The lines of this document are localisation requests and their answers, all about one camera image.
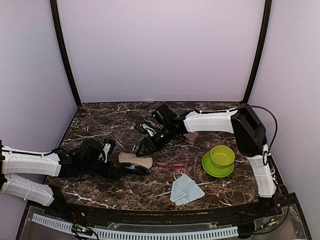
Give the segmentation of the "pink glasses case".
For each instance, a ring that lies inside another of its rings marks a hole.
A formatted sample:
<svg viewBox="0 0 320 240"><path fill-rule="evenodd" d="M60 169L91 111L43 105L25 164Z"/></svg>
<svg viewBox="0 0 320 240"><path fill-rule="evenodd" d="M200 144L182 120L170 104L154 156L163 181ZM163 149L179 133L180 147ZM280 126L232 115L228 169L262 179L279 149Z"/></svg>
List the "pink glasses case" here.
<svg viewBox="0 0 320 240"><path fill-rule="evenodd" d="M188 144L194 144L198 137L199 133L198 132L189 132L183 135L184 136L184 141L187 142Z"/></svg>

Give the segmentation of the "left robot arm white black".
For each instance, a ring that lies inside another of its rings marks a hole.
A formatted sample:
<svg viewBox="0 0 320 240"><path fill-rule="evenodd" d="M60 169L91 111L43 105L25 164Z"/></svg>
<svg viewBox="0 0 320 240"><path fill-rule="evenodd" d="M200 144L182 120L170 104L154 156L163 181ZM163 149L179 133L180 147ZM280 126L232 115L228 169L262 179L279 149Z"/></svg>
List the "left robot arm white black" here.
<svg viewBox="0 0 320 240"><path fill-rule="evenodd" d="M101 176L118 180L119 164L108 160L115 143L85 139L80 146L65 150L57 147L50 152L32 152L0 146L0 192L33 201L51 210L60 218L67 218L70 206L62 199L59 188L33 182L21 174L36 174L59 178Z"/></svg>

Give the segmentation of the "pink translucent sunglasses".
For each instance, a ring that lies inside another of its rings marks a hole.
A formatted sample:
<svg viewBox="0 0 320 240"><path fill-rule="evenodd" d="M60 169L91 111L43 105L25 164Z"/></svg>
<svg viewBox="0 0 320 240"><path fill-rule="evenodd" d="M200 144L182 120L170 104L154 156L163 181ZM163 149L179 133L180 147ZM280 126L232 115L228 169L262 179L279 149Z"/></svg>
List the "pink translucent sunglasses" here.
<svg viewBox="0 0 320 240"><path fill-rule="evenodd" d="M153 166L160 170L168 170L172 169L173 171L183 171L186 169L187 165L185 163L162 163L162 162L154 162Z"/></svg>

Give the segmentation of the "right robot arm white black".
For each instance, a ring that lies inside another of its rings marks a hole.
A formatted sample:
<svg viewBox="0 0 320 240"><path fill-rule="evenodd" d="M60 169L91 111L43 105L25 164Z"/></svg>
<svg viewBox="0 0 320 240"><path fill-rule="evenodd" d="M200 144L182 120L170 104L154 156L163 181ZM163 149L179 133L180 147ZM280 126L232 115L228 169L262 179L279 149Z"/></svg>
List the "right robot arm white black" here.
<svg viewBox="0 0 320 240"><path fill-rule="evenodd" d="M193 132L226 132L234 134L237 148L253 170L258 195L264 198L255 205L255 213L266 217L275 208L271 199L276 192L274 174L269 157L271 145L267 143L266 128L254 111L254 106L244 104L236 108L174 113L166 104L152 112L163 127L143 138L135 153L137 157L152 155L162 150L173 138Z"/></svg>

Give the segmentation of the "black aviator sunglasses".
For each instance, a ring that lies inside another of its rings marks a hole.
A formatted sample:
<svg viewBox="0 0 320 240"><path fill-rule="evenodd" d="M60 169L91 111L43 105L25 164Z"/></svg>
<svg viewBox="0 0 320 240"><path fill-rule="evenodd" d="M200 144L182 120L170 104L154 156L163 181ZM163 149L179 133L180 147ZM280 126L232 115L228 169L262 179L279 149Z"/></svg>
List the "black aviator sunglasses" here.
<svg viewBox="0 0 320 240"><path fill-rule="evenodd" d="M151 173L151 170L149 168L136 163L122 162L120 164L120 167L125 173L128 174L146 176Z"/></svg>

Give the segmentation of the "black glasses case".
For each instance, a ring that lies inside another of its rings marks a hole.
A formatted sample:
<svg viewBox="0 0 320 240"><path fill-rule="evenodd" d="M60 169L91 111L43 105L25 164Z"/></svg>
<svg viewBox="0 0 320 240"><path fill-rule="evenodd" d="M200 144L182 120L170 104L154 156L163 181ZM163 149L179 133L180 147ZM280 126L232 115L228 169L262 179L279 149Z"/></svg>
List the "black glasses case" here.
<svg viewBox="0 0 320 240"><path fill-rule="evenodd" d="M151 156L137 157L134 153L121 152L118 155L119 163L134 163L144 166L151 170L153 166L153 158Z"/></svg>

